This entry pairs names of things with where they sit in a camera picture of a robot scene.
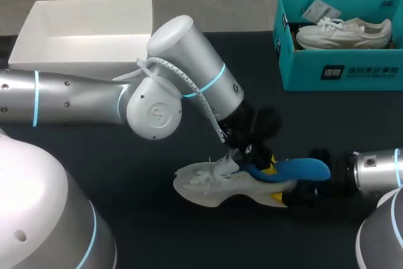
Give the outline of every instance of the teal shoe box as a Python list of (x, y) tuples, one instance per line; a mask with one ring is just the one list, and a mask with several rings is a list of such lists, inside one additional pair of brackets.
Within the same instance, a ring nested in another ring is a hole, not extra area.
[(389, 49), (303, 50), (295, 41), (302, 15), (315, 0), (278, 0), (273, 30), (283, 86), (287, 91), (402, 91), (403, 0), (321, 0), (339, 19), (392, 22)]

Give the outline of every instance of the white box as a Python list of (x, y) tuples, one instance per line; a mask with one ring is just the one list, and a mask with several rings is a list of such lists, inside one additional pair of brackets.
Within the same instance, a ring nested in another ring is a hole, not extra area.
[(12, 69), (112, 79), (146, 60), (151, 0), (37, 1), (9, 58)]

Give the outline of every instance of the cable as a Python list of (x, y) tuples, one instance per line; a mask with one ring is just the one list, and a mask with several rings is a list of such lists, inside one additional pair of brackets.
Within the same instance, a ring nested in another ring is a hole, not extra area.
[(128, 74), (124, 74), (124, 75), (118, 76), (116, 78), (113, 78), (112, 81), (121, 81), (121, 80), (125, 80), (128, 78), (133, 78), (133, 77), (136, 77), (139, 74), (141, 74), (142, 71), (143, 71), (142, 69), (136, 69), (135, 71), (129, 72)]
[(172, 63), (161, 59), (157, 57), (151, 57), (148, 58), (147, 61), (145, 62), (145, 67), (149, 67), (152, 63), (160, 64), (161, 66), (165, 67), (166, 69), (174, 72), (177, 76), (179, 76), (196, 94), (196, 97), (199, 99), (201, 105), (203, 106), (203, 109), (207, 115), (207, 118), (210, 120), (211, 124), (213, 125), (213, 128), (215, 132), (217, 133), (218, 137), (220, 138), (220, 141), (222, 143), (225, 143), (225, 133), (222, 131), (222, 129), (219, 126), (219, 123), (217, 122), (217, 119), (214, 116), (214, 113), (212, 111), (212, 108), (208, 104), (206, 98), (204, 97), (203, 93), (200, 91), (200, 89), (197, 87), (197, 85), (186, 75), (182, 70), (174, 66)]

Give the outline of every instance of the shoelace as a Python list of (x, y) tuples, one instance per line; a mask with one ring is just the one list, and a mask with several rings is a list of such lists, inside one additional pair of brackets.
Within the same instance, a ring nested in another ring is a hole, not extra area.
[(342, 22), (343, 20), (341, 19), (330, 19), (329, 17), (324, 17), (321, 20), (319, 20), (317, 25), (322, 27), (323, 32), (334, 30), (335, 28), (342, 30), (343, 29)]
[(190, 180), (190, 183), (192, 185), (197, 185), (197, 184), (207, 184), (207, 188), (204, 192), (206, 195), (210, 189), (210, 186), (212, 182), (220, 182), (220, 181), (229, 181), (229, 175), (217, 175), (214, 173), (214, 171), (204, 171), (204, 170), (199, 170), (196, 172), (196, 176), (193, 177), (193, 179)]

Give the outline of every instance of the shoe tag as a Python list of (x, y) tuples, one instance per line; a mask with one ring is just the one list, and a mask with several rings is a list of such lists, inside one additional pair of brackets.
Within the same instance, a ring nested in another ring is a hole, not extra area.
[(327, 3), (324, 3), (321, 0), (314, 0), (314, 2), (307, 9), (305, 9), (302, 17), (313, 23), (318, 23), (319, 20), (324, 17), (334, 19), (339, 17), (340, 14), (341, 12), (338, 9), (333, 8)]

